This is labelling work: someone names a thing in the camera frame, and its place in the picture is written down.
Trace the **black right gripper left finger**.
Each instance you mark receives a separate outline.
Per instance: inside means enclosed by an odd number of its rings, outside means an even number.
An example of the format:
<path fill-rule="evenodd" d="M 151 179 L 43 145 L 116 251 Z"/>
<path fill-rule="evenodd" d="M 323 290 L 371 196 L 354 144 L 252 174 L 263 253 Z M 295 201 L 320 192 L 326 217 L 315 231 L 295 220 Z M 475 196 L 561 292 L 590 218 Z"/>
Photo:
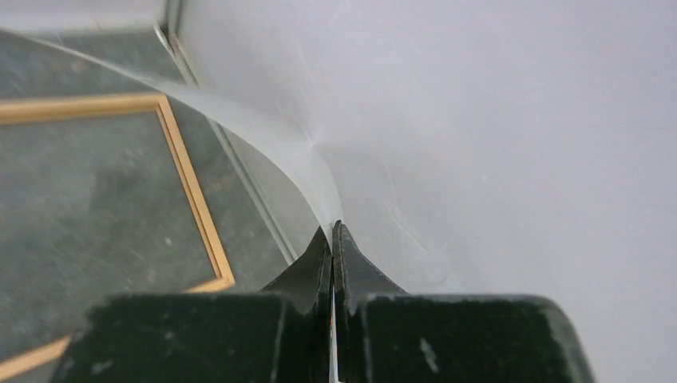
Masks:
<path fill-rule="evenodd" d="M 330 292 L 330 244 L 317 231 L 261 290 L 109 298 L 52 381 L 327 382 Z"/>

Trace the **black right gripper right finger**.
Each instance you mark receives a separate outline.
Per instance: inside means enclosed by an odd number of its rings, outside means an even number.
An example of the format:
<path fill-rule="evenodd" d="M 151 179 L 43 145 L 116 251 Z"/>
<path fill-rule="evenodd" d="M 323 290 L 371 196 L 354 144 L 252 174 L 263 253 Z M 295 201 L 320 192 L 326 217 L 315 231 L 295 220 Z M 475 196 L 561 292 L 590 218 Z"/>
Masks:
<path fill-rule="evenodd" d="M 412 294 L 332 233 L 342 382 L 592 382 L 575 328 L 529 294 Z"/>

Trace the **clear acrylic sheet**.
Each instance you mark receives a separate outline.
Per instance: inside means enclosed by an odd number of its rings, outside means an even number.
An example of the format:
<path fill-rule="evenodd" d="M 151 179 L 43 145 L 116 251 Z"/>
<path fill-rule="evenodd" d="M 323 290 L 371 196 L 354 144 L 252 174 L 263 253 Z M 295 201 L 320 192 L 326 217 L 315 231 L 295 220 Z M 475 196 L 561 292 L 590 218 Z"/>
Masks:
<path fill-rule="evenodd" d="M 292 132 L 288 124 L 213 91 L 130 69 L 56 42 L 4 28 L 1 29 L 1 35 L 43 45 L 99 65 L 176 99 L 215 121 L 266 157 L 294 184 L 329 240 L 339 237 L 333 233 L 334 225 L 344 214 L 335 178 L 323 156 L 306 136 Z"/>

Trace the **wooden picture frame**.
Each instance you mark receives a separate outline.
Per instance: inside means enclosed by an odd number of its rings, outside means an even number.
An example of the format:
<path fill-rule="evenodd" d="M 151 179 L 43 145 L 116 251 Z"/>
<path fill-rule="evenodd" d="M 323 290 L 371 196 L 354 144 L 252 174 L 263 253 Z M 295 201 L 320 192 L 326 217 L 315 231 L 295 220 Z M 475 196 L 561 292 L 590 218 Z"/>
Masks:
<path fill-rule="evenodd" d="M 112 295 L 234 283 L 164 94 L 1 103 L 2 381 L 45 381 Z"/>

